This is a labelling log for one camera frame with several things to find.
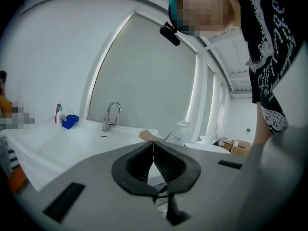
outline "camera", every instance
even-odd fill
[[[177,30],[175,29],[175,27],[171,26],[168,22],[166,22],[164,25],[160,27],[159,32],[175,46],[180,45],[180,39],[176,35]]]

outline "hair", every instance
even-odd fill
[[[3,83],[5,82],[5,79],[6,79],[6,72],[5,71],[0,71],[0,79],[3,79]]]

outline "sink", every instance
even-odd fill
[[[127,145],[144,142],[139,133],[144,128],[116,126],[102,131],[100,122],[81,119],[67,130],[54,122],[54,118],[30,129],[5,130],[8,145],[17,158],[34,188],[39,191],[54,178],[81,160],[115,150]],[[159,136],[156,129],[149,131]],[[163,182],[159,171],[152,168],[149,179],[152,184]]]

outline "faucet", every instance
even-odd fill
[[[110,123],[109,122],[109,114],[110,114],[110,109],[112,107],[112,105],[116,104],[117,105],[117,115],[116,115],[116,120],[115,122]],[[108,132],[109,131],[109,126],[115,126],[116,125],[116,121],[117,121],[117,117],[118,115],[121,113],[121,105],[118,101],[116,102],[112,102],[109,104],[108,109],[107,109],[107,114],[103,123],[103,131],[104,132]]]

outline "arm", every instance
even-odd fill
[[[264,144],[268,138],[272,136],[272,133],[266,124],[262,110],[261,110],[261,104],[260,102],[257,102],[257,127],[256,127],[256,135],[255,140],[252,143],[251,146],[258,145],[258,144]]]

